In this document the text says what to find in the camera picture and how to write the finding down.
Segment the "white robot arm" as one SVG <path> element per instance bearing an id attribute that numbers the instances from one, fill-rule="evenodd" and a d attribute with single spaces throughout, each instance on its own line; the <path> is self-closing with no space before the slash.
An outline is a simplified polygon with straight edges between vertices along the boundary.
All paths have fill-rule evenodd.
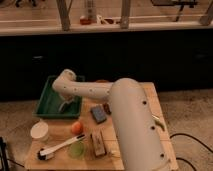
<path id="1" fill-rule="evenodd" d="M 53 82 L 64 99 L 77 95 L 109 104 L 125 171 L 171 171 L 141 84 L 131 78 L 115 82 L 76 82 L 65 69 Z"/>

